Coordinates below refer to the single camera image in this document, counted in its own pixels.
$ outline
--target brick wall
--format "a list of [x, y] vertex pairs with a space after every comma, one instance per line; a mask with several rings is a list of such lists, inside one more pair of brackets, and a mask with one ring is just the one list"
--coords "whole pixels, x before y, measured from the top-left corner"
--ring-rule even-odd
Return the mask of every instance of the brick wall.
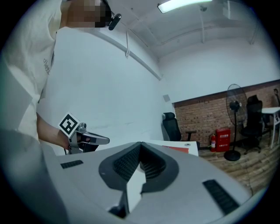
[[[263, 107], [278, 106], [274, 89], [277, 88], [280, 94], [280, 80], [244, 87], [247, 97], [257, 95], [262, 101]], [[229, 127], [231, 129], [231, 142], [234, 138], [234, 125], [228, 117], [226, 106], [227, 92], [221, 92], [174, 104], [179, 129], [182, 133], [182, 140], [187, 139], [187, 130], [197, 130], [192, 134], [191, 141], [199, 141], [202, 147], [209, 145], [209, 136], [217, 128]], [[242, 138], [237, 131], [236, 140]]]

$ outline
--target fluorescent light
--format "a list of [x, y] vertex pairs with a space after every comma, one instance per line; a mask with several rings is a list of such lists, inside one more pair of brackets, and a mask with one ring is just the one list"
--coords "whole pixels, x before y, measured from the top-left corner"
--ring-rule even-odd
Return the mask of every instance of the fluorescent light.
[[161, 5], [158, 5], [158, 8], [162, 13], [166, 13], [173, 9], [180, 8], [185, 5], [190, 5], [199, 2], [211, 2], [211, 1], [212, 0], [170, 0]]

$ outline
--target fire extinguisher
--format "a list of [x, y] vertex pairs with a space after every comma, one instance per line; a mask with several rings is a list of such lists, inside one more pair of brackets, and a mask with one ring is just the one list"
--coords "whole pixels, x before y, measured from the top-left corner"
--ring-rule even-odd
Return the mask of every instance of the fire extinguisher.
[[213, 134], [211, 137], [211, 152], [214, 152], [216, 148], [216, 135]]

